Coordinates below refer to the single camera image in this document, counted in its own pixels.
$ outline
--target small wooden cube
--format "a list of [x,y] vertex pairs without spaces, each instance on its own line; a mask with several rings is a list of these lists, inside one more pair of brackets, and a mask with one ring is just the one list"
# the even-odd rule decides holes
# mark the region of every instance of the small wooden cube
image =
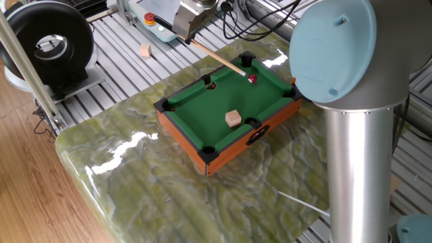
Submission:
[[225,121],[230,128],[240,125],[242,123],[242,117],[237,110],[230,111],[225,114]]
[[143,57],[150,57],[150,55],[151,55],[151,47],[150,47],[150,44],[141,44],[141,47],[140,47],[140,54],[141,54],[141,56],[143,56]]

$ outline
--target red button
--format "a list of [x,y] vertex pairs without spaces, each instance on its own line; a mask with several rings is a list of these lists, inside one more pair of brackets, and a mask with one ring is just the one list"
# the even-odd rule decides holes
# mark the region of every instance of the red button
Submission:
[[155,21],[155,14],[154,13],[146,13],[144,15],[144,19],[148,22],[154,22]]

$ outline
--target marble table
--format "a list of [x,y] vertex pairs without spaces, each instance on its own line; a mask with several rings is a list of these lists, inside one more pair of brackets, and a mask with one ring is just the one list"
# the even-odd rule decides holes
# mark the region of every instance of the marble table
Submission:
[[[272,34],[218,54],[254,53],[287,82],[289,44]],[[299,112],[207,178],[159,125],[153,103],[221,64],[206,57],[62,132],[57,153],[118,242],[293,242],[329,207],[323,111]]]

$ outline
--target emergency stop button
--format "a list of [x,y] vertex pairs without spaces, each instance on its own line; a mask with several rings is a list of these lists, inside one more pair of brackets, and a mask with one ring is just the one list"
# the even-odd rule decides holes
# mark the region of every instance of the emergency stop button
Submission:
[[144,23],[146,23],[149,26],[152,26],[156,24],[155,22],[155,14],[154,13],[146,13],[144,15]]

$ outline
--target metal bracket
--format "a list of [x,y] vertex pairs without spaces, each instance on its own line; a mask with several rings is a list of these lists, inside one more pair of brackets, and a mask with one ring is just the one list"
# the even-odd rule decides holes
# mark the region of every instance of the metal bracket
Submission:
[[60,132],[68,128],[68,125],[66,125],[65,120],[62,118],[61,115],[53,116],[50,119],[50,123],[53,126],[56,135],[60,134]]
[[129,8],[128,0],[117,0],[117,5],[119,7],[119,15],[124,19],[129,25],[135,24],[135,15]]
[[243,14],[243,18],[250,20],[250,14],[246,6],[246,0],[238,0],[234,3],[234,11]]

